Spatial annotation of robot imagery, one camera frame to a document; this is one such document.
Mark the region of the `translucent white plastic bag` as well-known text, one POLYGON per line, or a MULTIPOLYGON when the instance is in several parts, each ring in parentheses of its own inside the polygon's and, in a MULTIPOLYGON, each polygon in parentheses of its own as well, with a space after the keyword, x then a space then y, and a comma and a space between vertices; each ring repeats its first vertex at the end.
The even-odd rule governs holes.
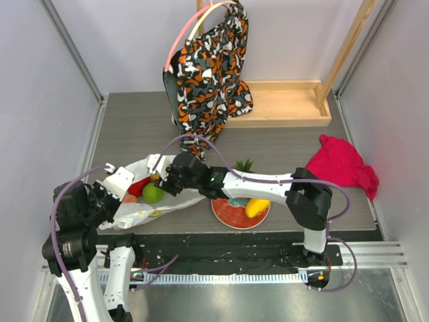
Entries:
POLYGON ((133 185, 119 206, 112 222, 104 222, 101 230, 131 229, 143 225, 172 211, 178 211, 197 204, 204 196, 195 189, 184 189, 176 196, 165 193, 153 185, 157 176, 149 174, 149 156, 126 165, 126 169, 134 174, 133 185))

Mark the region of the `fake pineapple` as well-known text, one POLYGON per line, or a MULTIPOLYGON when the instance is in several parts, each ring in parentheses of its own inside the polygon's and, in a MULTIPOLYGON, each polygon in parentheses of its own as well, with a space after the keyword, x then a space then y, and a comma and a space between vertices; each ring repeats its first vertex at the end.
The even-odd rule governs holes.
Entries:
POLYGON ((237 160, 233 166, 233 169, 239 172, 253 173, 252 171, 253 161, 251 159, 237 160))

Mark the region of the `yellow fake mango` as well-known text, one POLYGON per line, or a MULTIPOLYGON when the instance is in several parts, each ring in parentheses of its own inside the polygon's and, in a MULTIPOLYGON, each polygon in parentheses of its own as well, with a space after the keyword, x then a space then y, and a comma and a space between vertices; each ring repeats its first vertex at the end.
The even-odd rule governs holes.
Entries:
POLYGON ((252 219, 269 209, 271 201, 265 199, 249 199, 245 206, 245 214, 252 219))

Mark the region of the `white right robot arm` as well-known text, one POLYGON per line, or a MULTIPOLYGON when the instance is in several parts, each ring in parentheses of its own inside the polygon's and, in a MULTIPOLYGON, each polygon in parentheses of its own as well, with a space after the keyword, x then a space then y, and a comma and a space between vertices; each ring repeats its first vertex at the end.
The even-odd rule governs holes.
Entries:
POLYGON ((208 199, 264 199, 285 205, 304 229, 304 245, 289 261, 296 266, 317 265, 327 256, 327 219, 332 191, 304 168, 293 174, 266 175, 207 166, 182 152, 172 159, 152 154, 147 161, 156 186, 172 196, 194 189, 208 199))

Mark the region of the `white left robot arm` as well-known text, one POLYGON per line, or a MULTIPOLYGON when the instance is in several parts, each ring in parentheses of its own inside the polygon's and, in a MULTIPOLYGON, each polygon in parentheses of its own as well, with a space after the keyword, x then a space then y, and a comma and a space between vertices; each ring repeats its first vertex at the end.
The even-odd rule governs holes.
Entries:
POLYGON ((103 251, 109 276, 98 274, 98 226, 112 219, 118 198, 99 183, 78 180, 54 191, 51 232, 42 255, 68 300, 75 321, 132 321, 128 308, 131 270, 141 266, 143 250, 133 233, 112 237, 103 251))

